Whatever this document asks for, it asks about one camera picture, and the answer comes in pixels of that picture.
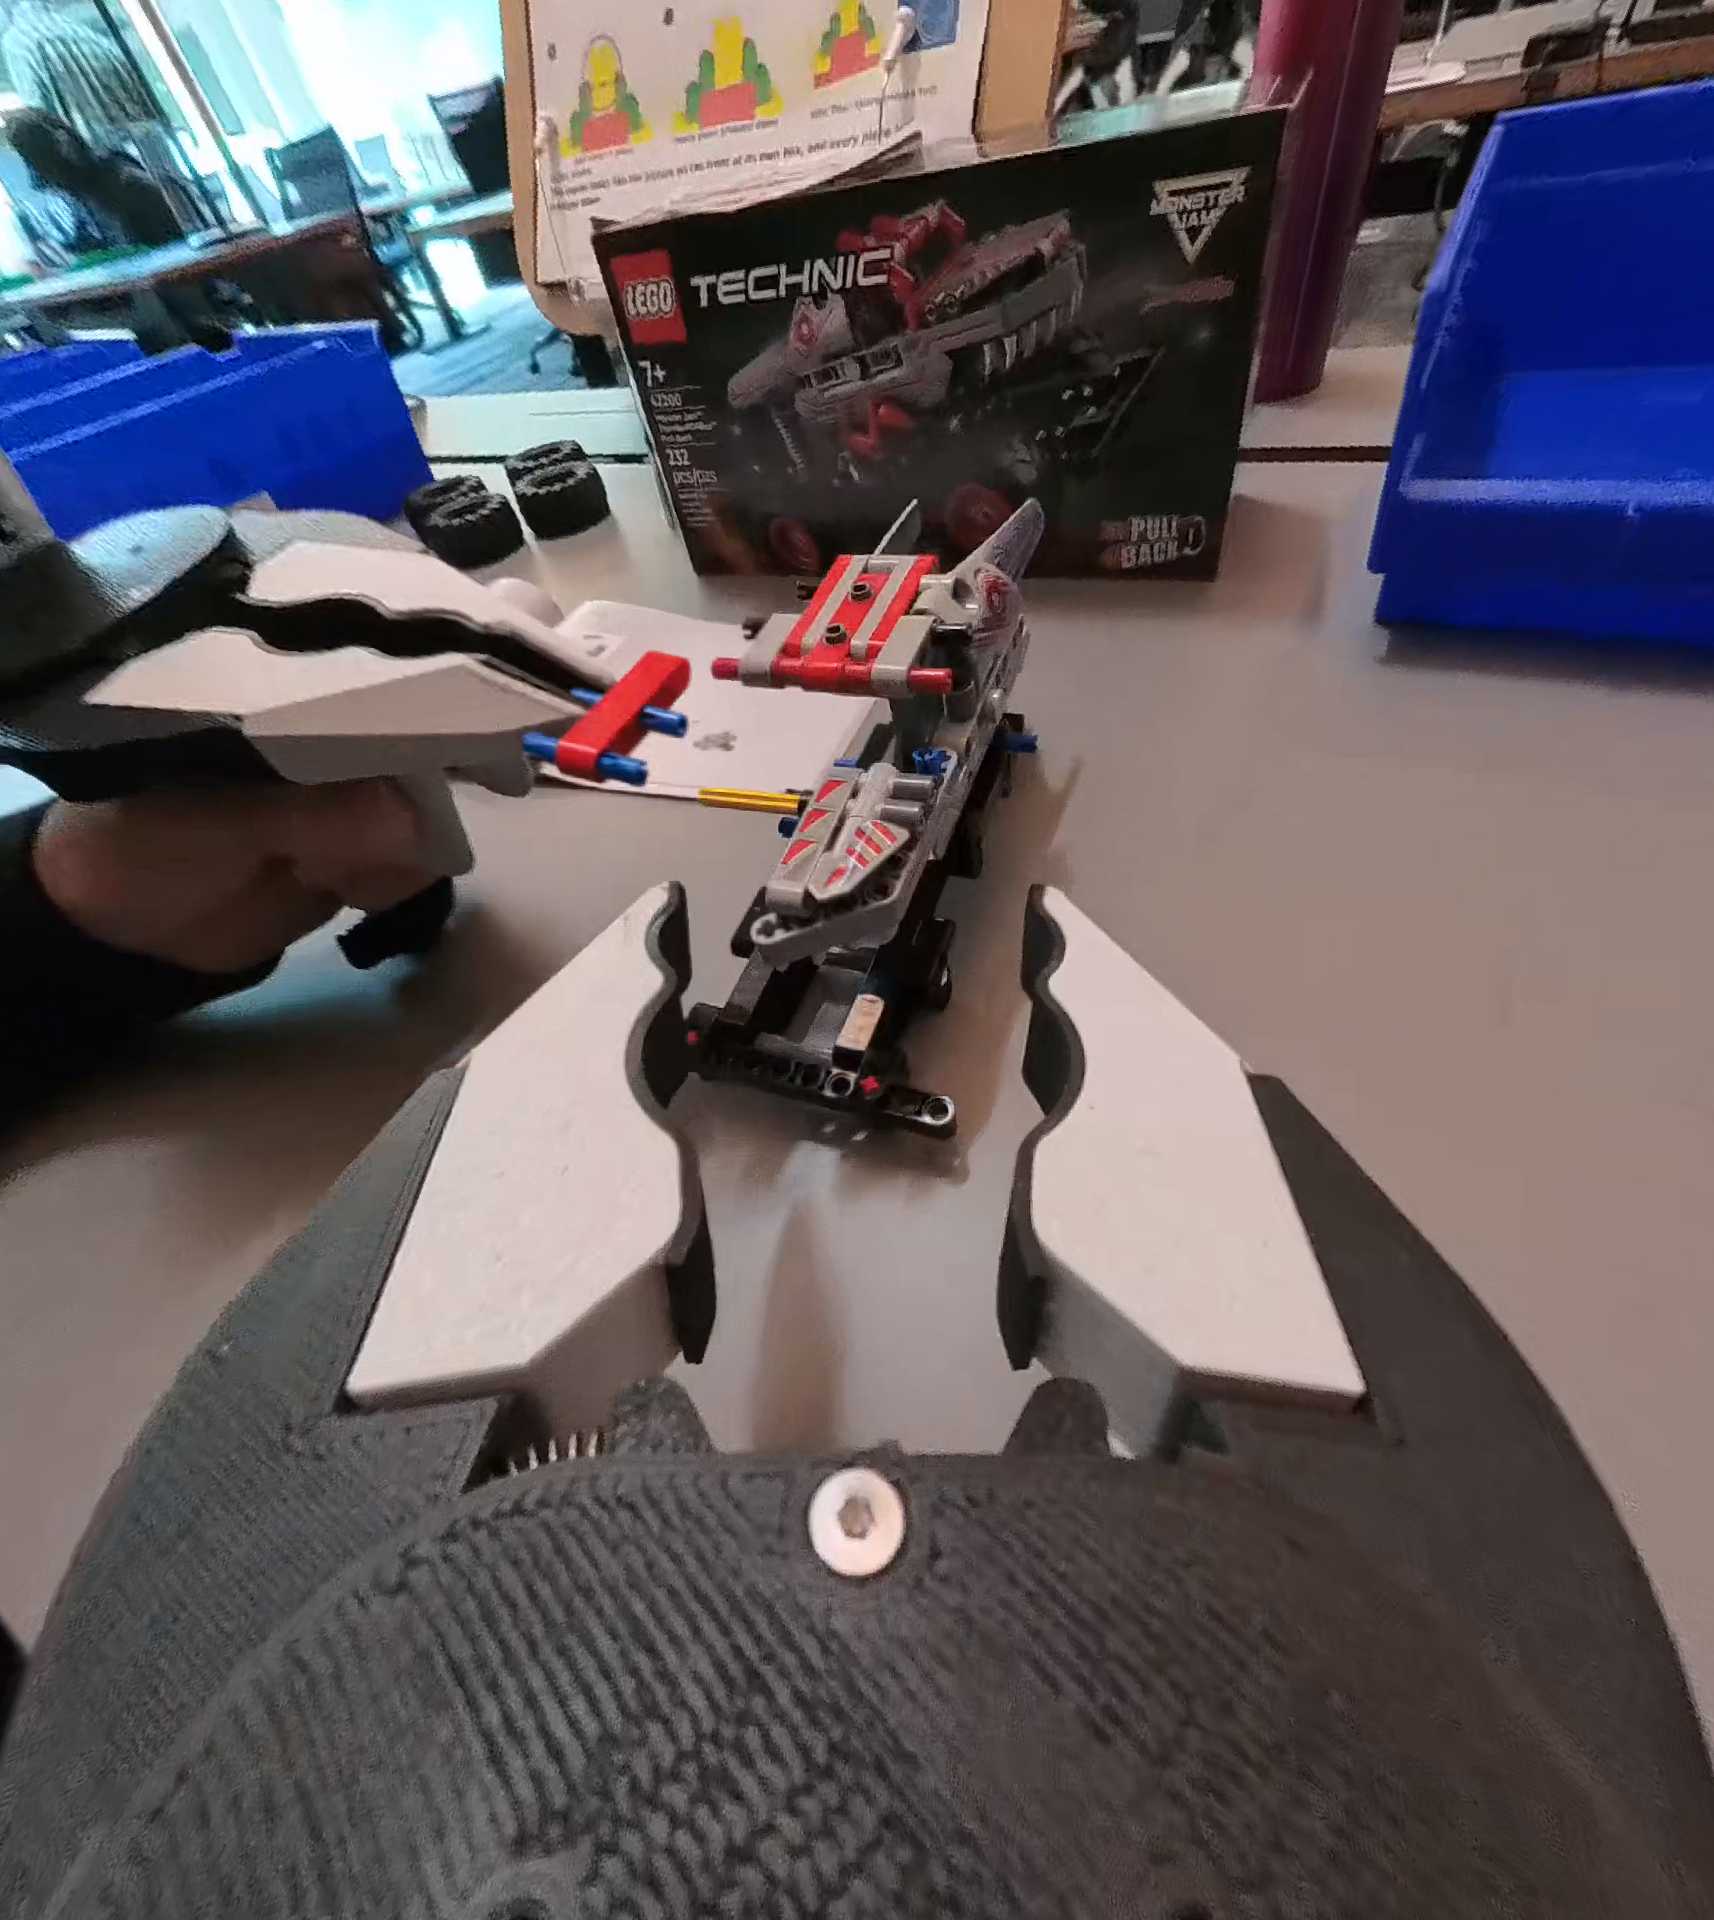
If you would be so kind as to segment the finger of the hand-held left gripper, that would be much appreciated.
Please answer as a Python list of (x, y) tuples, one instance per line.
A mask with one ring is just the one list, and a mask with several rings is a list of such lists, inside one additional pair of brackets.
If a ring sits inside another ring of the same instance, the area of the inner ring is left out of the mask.
[(452, 784), (526, 795), (533, 773), (524, 735), (582, 716), (564, 694), (467, 653), (279, 652), (241, 627), (176, 637), (123, 661), (81, 699), (218, 719), (297, 785), (391, 780), (411, 802), (431, 874), (476, 868)]
[(421, 548), (297, 540), (252, 569), (239, 625), (281, 653), (460, 656), (531, 683), (603, 683), (603, 640), (568, 631), (546, 588)]

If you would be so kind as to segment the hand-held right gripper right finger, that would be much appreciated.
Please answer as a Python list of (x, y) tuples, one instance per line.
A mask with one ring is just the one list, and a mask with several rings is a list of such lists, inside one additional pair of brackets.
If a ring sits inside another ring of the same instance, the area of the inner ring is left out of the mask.
[(1030, 1003), (996, 1273), (1016, 1371), (1091, 1387), (1109, 1441), (1216, 1405), (1351, 1418), (1366, 1378), (1241, 1055), (1056, 885), (1023, 908)]

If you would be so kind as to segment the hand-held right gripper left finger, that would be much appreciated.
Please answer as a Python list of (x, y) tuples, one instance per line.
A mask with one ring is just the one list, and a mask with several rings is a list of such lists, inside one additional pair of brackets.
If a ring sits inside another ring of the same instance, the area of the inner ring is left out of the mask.
[(345, 1376), (355, 1405), (607, 1405), (717, 1318), (690, 1071), (690, 924), (648, 885), (471, 1046)]

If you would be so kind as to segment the red toy beam blue pins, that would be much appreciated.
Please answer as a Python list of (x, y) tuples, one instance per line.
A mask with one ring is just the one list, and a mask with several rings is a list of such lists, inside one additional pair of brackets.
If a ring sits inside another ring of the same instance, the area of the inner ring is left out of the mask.
[(572, 695), (582, 712), (562, 732), (526, 732), (524, 762), (590, 785), (644, 788), (650, 782), (644, 743), (681, 742), (690, 732), (690, 717), (678, 705), (690, 680), (685, 656), (644, 649), (607, 687), (577, 685)]

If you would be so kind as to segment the grey red toy brick vehicle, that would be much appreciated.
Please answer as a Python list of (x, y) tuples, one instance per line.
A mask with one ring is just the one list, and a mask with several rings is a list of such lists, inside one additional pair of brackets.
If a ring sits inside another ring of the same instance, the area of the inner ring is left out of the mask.
[(833, 557), (789, 612), (748, 627), (717, 680), (887, 713), (779, 813), (782, 843), (732, 949), (730, 995), (685, 1013), (695, 1074), (832, 1117), (950, 1139), (957, 1103), (911, 1083), (903, 1034), (950, 1005), (948, 882), (982, 870), (984, 819), (1035, 752), (1014, 713), (1030, 647), (1022, 586), (1048, 516), (1026, 498), (963, 557), (917, 542), (917, 506)]

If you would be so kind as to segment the grey desk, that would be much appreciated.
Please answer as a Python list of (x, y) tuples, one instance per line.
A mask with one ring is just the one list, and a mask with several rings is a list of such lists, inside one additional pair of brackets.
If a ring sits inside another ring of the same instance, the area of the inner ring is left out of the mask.
[[(1282, 1078), (1561, 1405), (1659, 1591), (1714, 1750), (1714, 663), (1391, 640), (1366, 569), (1404, 356), (1259, 410), (1201, 588), (1040, 584), (1035, 762), (957, 892), (913, 1044), (945, 1147), (690, 1083), (726, 1446), (986, 1449), (1034, 884)], [(0, 1139), (0, 1616), (54, 1587), (181, 1359), (420, 1078), (651, 882), (722, 995), (774, 823), (645, 795), (462, 795), (478, 868), (421, 971), (327, 935)]]

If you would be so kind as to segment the person's left hand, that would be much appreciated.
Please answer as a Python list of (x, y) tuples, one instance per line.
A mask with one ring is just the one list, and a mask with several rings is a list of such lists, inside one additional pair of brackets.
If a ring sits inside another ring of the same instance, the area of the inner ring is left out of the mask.
[(395, 780), (55, 800), (30, 872), (104, 947), (205, 975), (272, 963), (342, 911), (386, 909), (437, 879)]

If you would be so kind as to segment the black toy tire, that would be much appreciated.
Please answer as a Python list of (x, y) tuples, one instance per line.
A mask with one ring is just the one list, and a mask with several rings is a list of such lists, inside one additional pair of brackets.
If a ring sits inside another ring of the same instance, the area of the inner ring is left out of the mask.
[(573, 538), (612, 518), (607, 485), (582, 442), (526, 445), (504, 460), (509, 499), (533, 542)]
[(474, 471), (411, 487), (403, 498), (403, 518), (437, 562), (462, 572), (507, 564), (527, 548), (526, 523), (513, 501)]

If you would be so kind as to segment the blue storage bin white tag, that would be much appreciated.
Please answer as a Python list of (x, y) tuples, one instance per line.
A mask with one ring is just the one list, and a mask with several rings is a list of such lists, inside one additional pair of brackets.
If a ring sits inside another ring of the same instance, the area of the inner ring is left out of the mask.
[(61, 538), (259, 498), (390, 522), (434, 478), (370, 322), (241, 332), (222, 351), (92, 339), (0, 356), (0, 445)]

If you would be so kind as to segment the white instruction booklet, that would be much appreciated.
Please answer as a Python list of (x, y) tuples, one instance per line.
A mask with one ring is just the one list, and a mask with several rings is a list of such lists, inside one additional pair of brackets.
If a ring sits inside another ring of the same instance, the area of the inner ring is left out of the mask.
[(585, 784), (619, 800), (692, 802), (701, 790), (811, 790), (830, 762), (856, 755), (887, 716), (887, 705), (870, 698), (717, 680), (714, 659), (737, 657), (745, 647), (736, 617), (582, 598), (559, 613), (555, 631), (612, 674), (625, 671), (645, 652), (690, 661), (692, 680), (673, 703), (685, 732), (645, 732), (632, 747), (648, 766), (648, 778)]

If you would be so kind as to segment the black toy set box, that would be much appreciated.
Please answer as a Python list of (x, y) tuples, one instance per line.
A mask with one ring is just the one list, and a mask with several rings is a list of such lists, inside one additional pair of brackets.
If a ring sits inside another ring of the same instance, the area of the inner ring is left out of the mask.
[(594, 247), (700, 577), (816, 573), (915, 501), (1041, 577), (1216, 577), (1289, 106), (1206, 93), (906, 160)]

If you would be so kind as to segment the maroon bottle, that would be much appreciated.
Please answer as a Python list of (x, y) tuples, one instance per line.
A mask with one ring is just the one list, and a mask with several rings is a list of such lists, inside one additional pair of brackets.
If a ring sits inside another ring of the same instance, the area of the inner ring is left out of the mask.
[(1399, 1), (1263, 1), (1247, 106), (1286, 107), (1251, 400), (1324, 377), (1377, 149)]

